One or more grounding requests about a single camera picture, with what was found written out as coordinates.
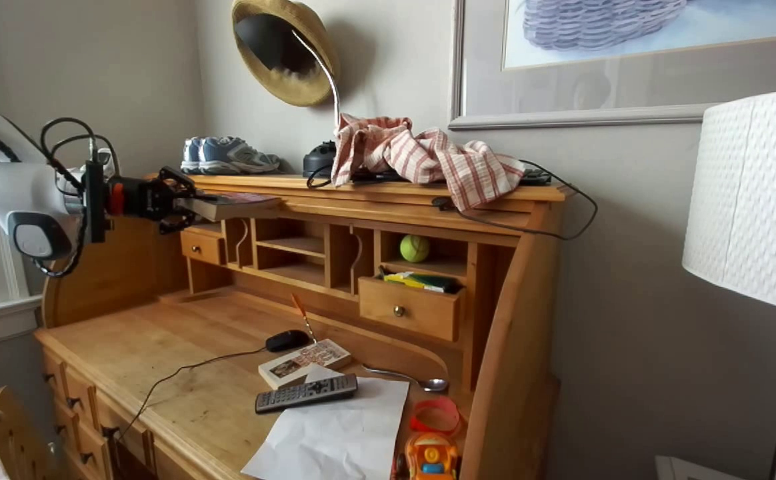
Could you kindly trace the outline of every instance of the framed picture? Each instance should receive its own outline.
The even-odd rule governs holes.
[[[451,128],[699,123],[776,91],[776,0],[461,0]]]

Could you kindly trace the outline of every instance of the picture frame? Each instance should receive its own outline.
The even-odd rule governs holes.
[[[699,123],[709,104],[776,91],[776,35],[507,67],[515,3],[531,0],[456,5],[453,131]]]

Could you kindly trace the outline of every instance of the book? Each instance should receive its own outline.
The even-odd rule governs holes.
[[[312,371],[323,368],[344,368],[352,355],[331,339],[317,339],[304,349],[280,355],[259,365],[259,376],[272,387],[280,389],[285,384],[301,381]]]
[[[237,192],[237,195],[197,195],[189,200],[189,211],[208,221],[261,216],[277,211],[280,197]]]

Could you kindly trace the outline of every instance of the wooden desk surface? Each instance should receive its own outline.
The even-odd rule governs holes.
[[[128,413],[136,413],[144,395],[163,376],[216,355],[261,349],[267,336],[285,328],[304,328],[296,309],[221,291],[197,299],[163,299],[85,323],[37,331],[37,339]],[[363,344],[344,339],[331,325],[323,325],[317,333],[339,336],[352,355],[363,352]],[[400,363],[389,368],[443,376],[443,365],[424,352],[413,352],[413,347],[400,347],[389,339],[357,341],[365,341],[365,363],[376,363],[384,355]],[[256,352],[181,371],[155,389],[141,424],[192,464],[211,472],[211,477],[240,477],[240,467],[256,453],[277,419],[277,413],[253,413],[256,392],[267,389],[256,365],[269,357],[275,355]]]

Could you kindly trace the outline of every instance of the chair back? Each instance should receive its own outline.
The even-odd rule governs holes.
[[[19,397],[0,387],[0,480],[64,477]]]

